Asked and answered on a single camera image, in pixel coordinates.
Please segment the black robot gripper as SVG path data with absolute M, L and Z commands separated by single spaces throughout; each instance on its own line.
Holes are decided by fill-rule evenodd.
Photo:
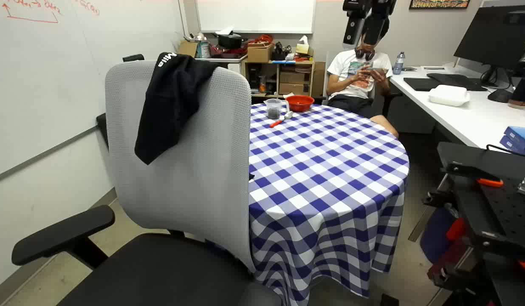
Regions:
M 347 12 L 345 44 L 355 44 L 362 37 L 367 44 L 379 42 L 389 29 L 389 15 L 396 0 L 343 0 Z

